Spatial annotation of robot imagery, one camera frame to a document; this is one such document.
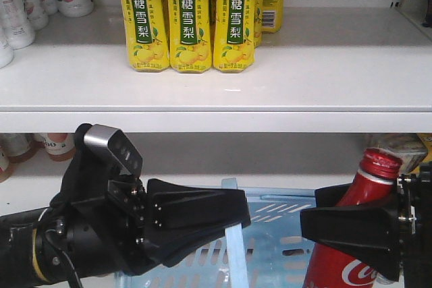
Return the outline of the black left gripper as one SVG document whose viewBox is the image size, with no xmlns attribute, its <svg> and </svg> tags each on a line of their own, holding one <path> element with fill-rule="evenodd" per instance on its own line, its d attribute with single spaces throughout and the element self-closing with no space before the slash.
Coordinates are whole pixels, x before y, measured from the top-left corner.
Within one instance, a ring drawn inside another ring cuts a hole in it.
<svg viewBox="0 0 432 288">
<path fill-rule="evenodd" d="M 245 191 L 194 188 L 121 173 L 87 152 L 73 157 L 50 203 L 65 233 L 50 242 L 71 272 L 142 275 L 174 266 L 234 225 L 250 225 Z"/>
</svg>

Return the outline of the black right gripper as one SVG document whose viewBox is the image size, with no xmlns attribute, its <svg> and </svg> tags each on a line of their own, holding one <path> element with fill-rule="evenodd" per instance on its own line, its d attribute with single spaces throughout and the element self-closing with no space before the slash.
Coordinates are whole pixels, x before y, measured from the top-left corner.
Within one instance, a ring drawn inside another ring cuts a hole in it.
<svg viewBox="0 0 432 288">
<path fill-rule="evenodd" d="M 398 213 L 378 206 L 300 213 L 302 236 L 315 242 L 307 279 L 360 281 L 350 265 L 357 260 L 391 281 L 399 280 L 401 268 L 405 287 L 431 286 L 431 163 L 401 174 L 397 185 Z"/>
</svg>

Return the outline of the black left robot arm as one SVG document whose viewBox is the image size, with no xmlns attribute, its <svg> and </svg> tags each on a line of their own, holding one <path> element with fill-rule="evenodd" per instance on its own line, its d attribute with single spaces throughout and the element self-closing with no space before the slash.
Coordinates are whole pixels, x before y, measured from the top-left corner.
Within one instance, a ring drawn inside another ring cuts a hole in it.
<svg viewBox="0 0 432 288">
<path fill-rule="evenodd" d="M 112 272 L 138 276 L 249 224 L 242 190 L 143 183 L 77 156 L 48 207 L 1 217 L 1 286 L 79 287 Z"/>
</svg>

